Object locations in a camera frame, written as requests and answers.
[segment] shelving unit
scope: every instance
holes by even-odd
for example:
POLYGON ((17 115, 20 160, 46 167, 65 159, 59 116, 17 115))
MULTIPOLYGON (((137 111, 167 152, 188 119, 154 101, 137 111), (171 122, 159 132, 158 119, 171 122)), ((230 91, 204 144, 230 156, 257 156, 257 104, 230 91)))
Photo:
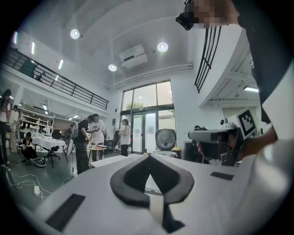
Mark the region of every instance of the shelving unit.
POLYGON ((26 124, 26 129, 32 129, 38 131, 40 127, 45 127, 44 131, 46 135, 51 135, 50 129, 52 129, 52 126, 49 125, 49 120, 45 120, 46 117, 41 117, 39 115, 36 115, 34 113, 30 113, 28 111, 24 111, 22 113, 22 125, 26 124))

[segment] tree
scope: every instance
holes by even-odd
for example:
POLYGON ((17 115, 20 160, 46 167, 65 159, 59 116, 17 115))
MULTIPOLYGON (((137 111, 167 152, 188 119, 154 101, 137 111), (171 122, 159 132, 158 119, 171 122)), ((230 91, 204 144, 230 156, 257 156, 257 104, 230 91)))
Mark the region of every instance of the tree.
MULTIPOLYGON (((134 103, 133 104, 133 109, 135 109, 135 108, 141 108, 141 107, 143 107, 143 103, 134 103)), ((127 103, 126 105, 125 105, 125 107, 124 107, 126 110, 130 110, 131 108, 132 108, 132 101, 130 101, 129 103, 127 103)))

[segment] pants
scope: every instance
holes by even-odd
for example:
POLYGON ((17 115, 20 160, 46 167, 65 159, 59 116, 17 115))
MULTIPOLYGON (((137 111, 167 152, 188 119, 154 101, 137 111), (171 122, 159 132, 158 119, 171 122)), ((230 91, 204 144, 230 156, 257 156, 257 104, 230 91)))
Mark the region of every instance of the pants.
POLYGON ((7 152, 6 152, 6 123, 4 122, 0 122, 0 135, 1 135, 1 144, 2 144, 2 146, 0 146, 0 164, 4 164, 8 161, 7 152))
POLYGON ((36 151, 30 146, 25 151, 22 150, 22 154, 27 159, 35 159, 37 157, 36 151))
POLYGON ((90 169, 87 155, 87 144, 82 142, 75 142, 75 156, 77 158, 78 174, 90 169))
POLYGON ((121 145, 120 146, 120 149, 121 149, 121 155, 123 156, 128 156, 128 148, 129 148, 129 145, 121 145))
POLYGON ((11 152, 17 152, 16 132, 12 131, 10 136, 11 152))
MULTIPOLYGON (((97 161, 97 152, 98 152, 98 151, 92 151, 92 161, 93 161, 93 162, 97 161)), ((101 151, 99 151, 99 152, 100 152, 100 157, 101 157, 101 159, 102 159, 104 150, 101 150, 101 151)))

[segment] ceiling light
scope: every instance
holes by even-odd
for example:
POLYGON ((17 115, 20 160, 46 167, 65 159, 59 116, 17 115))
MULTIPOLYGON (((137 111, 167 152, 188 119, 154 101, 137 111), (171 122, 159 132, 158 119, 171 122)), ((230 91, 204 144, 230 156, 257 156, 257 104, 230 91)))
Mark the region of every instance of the ceiling light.
POLYGON ((168 50, 168 48, 169 46, 165 42, 161 42, 157 46, 157 50, 159 50, 160 52, 165 52, 168 50))
POLYGON ((78 39, 79 38, 79 30, 73 29, 72 31, 70 31, 70 36, 72 37, 72 39, 78 39))
POLYGON ((61 69, 62 64, 63 64, 63 60, 60 60, 60 63, 59 63, 58 69, 61 69))
POLYGON ((259 92, 259 90, 257 88, 249 87, 249 86, 244 87, 244 90, 245 91, 259 92))
POLYGON ((13 35, 13 43, 14 44, 17 43, 17 32, 16 31, 14 32, 14 35, 13 35))
POLYGON ((110 64, 110 65, 108 66, 108 69, 109 69, 110 71, 112 71, 112 72, 115 72, 115 71, 117 70, 117 68, 116 68, 116 66, 115 66, 114 64, 110 64))
POLYGON ((35 43, 34 42, 32 42, 32 54, 34 55, 35 54, 35 43))

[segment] white tablecloth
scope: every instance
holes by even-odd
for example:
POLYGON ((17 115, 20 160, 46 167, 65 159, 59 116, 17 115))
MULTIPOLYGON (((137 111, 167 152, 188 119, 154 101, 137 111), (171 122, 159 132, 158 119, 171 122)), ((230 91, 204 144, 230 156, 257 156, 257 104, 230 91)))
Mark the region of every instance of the white tablecloth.
POLYGON ((34 139, 34 144, 40 145, 43 148, 51 149, 55 146, 66 146, 65 142, 62 140, 56 139, 43 139, 41 137, 36 136, 34 139))

